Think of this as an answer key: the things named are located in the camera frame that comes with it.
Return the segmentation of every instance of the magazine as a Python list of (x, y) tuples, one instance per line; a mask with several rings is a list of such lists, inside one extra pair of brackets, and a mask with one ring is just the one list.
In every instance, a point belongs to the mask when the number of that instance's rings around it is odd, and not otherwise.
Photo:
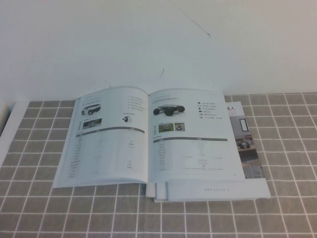
[(110, 88), (76, 100), (54, 187), (245, 179), (224, 96)]
[(241, 102), (226, 103), (244, 181), (170, 181), (147, 185), (146, 196), (162, 201), (206, 201), (269, 198), (261, 162), (248, 127)]

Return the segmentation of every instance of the grid tile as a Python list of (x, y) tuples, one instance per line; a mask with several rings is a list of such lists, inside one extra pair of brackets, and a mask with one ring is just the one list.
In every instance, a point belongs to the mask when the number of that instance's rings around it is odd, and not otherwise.
[(231, 100), (242, 101), (272, 198), (154, 203), (136, 183), (51, 189), (75, 101), (31, 102), (0, 168), (0, 237), (316, 236), (317, 94)]

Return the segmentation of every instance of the open book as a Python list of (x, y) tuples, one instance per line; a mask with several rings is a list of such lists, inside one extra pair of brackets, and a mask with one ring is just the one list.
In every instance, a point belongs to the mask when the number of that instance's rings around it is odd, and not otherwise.
[(245, 179), (224, 96), (110, 88), (76, 101), (54, 187)]

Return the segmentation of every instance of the white wall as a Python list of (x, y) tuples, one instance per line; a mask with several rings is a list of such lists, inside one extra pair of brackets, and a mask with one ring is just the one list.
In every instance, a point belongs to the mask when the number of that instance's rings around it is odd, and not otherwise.
[(0, 32), (5, 101), (317, 91), (316, 0), (1, 0)]

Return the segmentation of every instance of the white paper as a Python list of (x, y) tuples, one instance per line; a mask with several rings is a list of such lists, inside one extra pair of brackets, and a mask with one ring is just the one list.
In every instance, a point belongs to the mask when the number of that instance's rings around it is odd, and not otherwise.
[(149, 181), (243, 180), (230, 125), (222, 93), (171, 89), (151, 94)]
[(55, 187), (148, 181), (148, 96), (112, 88), (78, 100)]

